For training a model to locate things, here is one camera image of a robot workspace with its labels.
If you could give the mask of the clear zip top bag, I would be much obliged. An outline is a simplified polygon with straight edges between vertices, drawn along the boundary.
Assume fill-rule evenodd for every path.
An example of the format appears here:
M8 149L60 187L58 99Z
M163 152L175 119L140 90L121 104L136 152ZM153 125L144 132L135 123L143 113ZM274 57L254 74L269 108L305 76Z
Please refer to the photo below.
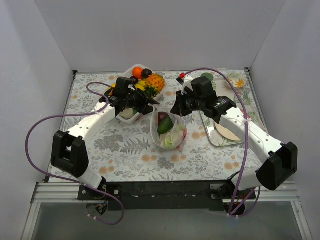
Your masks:
M154 107L150 119L153 142L166 151L182 152L188 130L169 108Z

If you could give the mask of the dark mangosteen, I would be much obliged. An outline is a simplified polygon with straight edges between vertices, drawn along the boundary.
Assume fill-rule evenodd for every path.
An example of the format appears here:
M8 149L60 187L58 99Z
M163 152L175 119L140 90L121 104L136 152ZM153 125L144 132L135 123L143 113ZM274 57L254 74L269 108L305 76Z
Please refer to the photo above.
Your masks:
M160 124L161 121L167 116L168 116L168 114L166 112L159 112L158 113L158 117L157 117L158 118L158 124Z

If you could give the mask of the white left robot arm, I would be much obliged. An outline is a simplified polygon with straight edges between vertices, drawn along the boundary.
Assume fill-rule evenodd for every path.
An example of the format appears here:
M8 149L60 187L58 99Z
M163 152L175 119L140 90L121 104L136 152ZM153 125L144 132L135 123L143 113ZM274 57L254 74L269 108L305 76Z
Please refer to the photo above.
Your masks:
M154 105L160 104L133 85L132 79L119 77L115 87L102 94L95 108L79 123L65 132L59 130L53 136L51 165L90 187L89 194L95 200L106 196L106 187L103 185L106 180L89 166L86 144L125 109L131 108L147 115L154 110Z

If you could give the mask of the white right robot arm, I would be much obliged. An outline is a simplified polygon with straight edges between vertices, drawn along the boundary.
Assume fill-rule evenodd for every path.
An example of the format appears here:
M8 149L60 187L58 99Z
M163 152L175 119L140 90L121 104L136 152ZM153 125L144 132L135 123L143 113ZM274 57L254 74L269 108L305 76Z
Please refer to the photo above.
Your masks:
M201 111L206 117L235 134L261 162L257 169L239 171L228 178L227 195L237 199L247 189L264 187L274 191L297 171L298 148L270 136L245 118L243 110L226 96L217 96L207 77L180 80L171 113L180 117Z

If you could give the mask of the dark green avocado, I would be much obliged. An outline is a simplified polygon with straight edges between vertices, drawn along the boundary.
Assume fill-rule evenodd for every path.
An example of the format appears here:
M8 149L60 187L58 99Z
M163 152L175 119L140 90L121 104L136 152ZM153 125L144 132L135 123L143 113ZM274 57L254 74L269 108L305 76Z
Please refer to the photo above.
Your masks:
M170 118L170 116L166 116L158 125L157 133L159 135L166 134L174 127L174 124Z

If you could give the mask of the red apple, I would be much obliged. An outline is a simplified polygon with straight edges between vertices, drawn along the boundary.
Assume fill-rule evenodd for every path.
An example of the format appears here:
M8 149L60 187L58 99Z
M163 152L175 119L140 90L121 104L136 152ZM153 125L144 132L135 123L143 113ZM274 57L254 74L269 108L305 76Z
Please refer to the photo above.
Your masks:
M185 128L182 130L183 132L183 135L182 135L182 142L185 141L186 137L187 137L187 133L188 133L188 130Z

